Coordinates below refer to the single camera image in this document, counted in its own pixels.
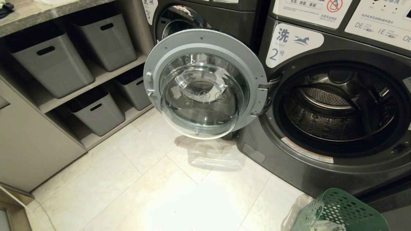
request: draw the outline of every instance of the open washing machine door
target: open washing machine door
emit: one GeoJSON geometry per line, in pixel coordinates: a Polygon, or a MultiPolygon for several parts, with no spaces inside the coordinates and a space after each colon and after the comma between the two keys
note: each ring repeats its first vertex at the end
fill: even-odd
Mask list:
{"type": "Polygon", "coordinates": [[[196,139],[246,126],[263,109],[268,91],[257,56],[210,29],[183,30],[160,41],[147,57],[144,85],[168,123],[196,139]]]}

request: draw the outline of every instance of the tile floor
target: tile floor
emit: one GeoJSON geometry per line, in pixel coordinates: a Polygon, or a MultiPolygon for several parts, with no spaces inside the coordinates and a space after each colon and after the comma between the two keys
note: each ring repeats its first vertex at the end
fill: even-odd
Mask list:
{"type": "Polygon", "coordinates": [[[152,109],[33,192],[33,231],[288,231],[310,198],[152,109]]]}

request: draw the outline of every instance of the green laundry basket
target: green laundry basket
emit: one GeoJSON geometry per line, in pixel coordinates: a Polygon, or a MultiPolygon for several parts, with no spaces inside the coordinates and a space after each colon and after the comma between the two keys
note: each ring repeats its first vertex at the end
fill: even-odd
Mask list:
{"type": "Polygon", "coordinates": [[[316,221],[329,220],[347,231],[389,231],[384,217],[349,193],[331,188],[305,206],[291,231],[311,231],[316,221]]]}

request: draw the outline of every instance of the gray cabinet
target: gray cabinet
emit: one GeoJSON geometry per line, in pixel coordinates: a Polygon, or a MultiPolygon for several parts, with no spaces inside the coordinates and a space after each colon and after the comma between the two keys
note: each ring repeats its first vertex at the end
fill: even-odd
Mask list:
{"type": "Polygon", "coordinates": [[[29,192],[86,152],[0,79],[0,181],[29,192]]]}

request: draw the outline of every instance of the instruction sticker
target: instruction sticker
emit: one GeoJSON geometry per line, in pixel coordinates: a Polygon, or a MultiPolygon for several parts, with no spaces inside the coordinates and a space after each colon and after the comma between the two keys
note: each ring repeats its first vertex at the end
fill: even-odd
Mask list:
{"type": "Polygon", "coordinates": [[[352,0],[276,0],[276,15],[337,29],[352,0]]]}
{"type": "Polygon", "coordinates": [[[324,36],[319,32],[279,23],[272,34],[266,65],[274,68],[293,56],[320,47],[323,43],[324,36]]]}
{"type": "Polygon", "coordinates": [[[294,151],[296,151],[296,152],[300,153],[301,155],[304,155],[308,158],[315,159],[315,160],[325,162],[325,163],[330,163],[330,164],[334,163],[334,158],[323,156],[323,155],[320,155],[320,154],[316,154],[314,152],[310,152],[310,151],[296,145],[295,143],[290,141],[290,139],[288,139],[287,137],[282,138],[281,141],[284,142],[284,144],[289,146],[294,151]]]}
{"type": "Polygon", "coordinates": [[[158,0],[141,0],[141,1],[143,2],[147,22],[148,24],[152,25],[154,12],[158,6],[158,0]]]}
{"type": "Polygon", "coordinates": [[[411,51],[411,0],[361,0],[345,32],[411,51]]]}

